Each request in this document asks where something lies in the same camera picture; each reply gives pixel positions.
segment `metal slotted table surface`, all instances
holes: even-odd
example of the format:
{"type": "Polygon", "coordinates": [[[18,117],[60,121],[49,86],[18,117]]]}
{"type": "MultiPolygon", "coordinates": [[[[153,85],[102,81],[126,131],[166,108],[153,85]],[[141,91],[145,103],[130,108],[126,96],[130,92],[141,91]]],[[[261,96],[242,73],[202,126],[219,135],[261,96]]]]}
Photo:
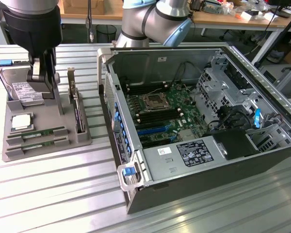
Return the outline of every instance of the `metal slotted table surface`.
{"type": "MultiPolygon", "coordinates": [[[[127,215],[98,98],[101,46],[107,45],[57,48],[60,92],[68,88],[66,69],[76,69],[93,139],[87,147],[2,162],[6,91],[0,82],[0,233],[291,232],[291,158],[249,179],[127,215]]],[[[0,59],[26,60],[27,52],[1,45],[0,59]]]]}

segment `robotic arm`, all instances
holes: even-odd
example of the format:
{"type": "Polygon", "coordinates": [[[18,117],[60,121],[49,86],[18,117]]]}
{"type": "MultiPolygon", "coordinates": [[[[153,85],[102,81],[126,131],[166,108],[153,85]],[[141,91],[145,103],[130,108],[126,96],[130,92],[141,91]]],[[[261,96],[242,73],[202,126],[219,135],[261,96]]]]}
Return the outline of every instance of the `robotic arm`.
{"type": "Polygon", "coordinates": [[[125,0],[117,47],[148,47],[151,38],[175,47],[188,33],[187,0],[125,0]]]}
{"type": "Polygon", "coordinates": [[[26,49],[32,68],[27,75],[31,87],[53,99],[56,87],[55,47],[62,41],[58,0],[1,0],[13,41],[26,49]]]}

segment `white sticker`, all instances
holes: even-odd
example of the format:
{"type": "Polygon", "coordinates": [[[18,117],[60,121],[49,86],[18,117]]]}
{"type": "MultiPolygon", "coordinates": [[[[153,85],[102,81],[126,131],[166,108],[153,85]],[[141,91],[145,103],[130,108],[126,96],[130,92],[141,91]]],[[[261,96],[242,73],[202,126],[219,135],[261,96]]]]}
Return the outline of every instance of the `white sticker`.
{"type": "Polygon", "coordinates": [[[157,59],[157,61],[158,61],[158,62],[165,62],[165,61],[167,61],[167,57],[159,57],[159,58],[157,59]]]}
{"type": "Polygon", "coordinates": [[[23,136],[23,139],[28,139],[28,138],[33,138],[33,137],[41,137],[41,134],[36,133],[36,134],[28,135],[28,136],[23,136]]]}
{"type": "Polygon", "coordinates": [[[23,150],[31,150],[31,149],[35,149],[35,148],[40,148],[43,147],[42,145],[36,145],[36,146],[32,146],[32,147],[25,147],[23,148],[23,150]]]}
{"type": "Polygon", "coordinates": [[[159,152],[159,155],[163,155],[163,154],[171,154],[171,149],[170,149],[170,147],[159,148],[159,149],[157,149],[157,151],[159,152]]]}
{"type": "Polygon", "coordinates": [[[36,92],[28,82],[13,83],[12,85],[21,103],[43,100],[42,93],[36,92]]]}

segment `trash bin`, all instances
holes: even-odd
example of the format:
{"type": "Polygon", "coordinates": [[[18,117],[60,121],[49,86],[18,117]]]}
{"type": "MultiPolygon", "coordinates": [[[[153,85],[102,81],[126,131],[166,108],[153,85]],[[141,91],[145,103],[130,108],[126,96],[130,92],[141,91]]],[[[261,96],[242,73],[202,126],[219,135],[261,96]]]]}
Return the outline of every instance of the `trash bin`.
{"type": "Polygon", "coordinates": [[[115,40],[116,27],[113,25],[96,25],[97,42],[111,43],[115,40]]]}

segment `hard drive label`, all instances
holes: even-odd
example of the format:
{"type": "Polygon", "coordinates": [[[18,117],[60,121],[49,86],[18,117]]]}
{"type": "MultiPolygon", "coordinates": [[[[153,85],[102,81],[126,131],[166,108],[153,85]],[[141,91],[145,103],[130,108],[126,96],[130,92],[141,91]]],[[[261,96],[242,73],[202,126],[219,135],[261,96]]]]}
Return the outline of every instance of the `hard drive label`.
{"type": "Polygon", "coordinates": [[[195,166],[213,161],[203,140],[177,145],[185,166],[195,166]]]}
{"type": "Polygon", "coordinates": [[[42,93],[36,92],[28,82],[13,83],[12,85],[21,103],[43,100],[42,93]]]}

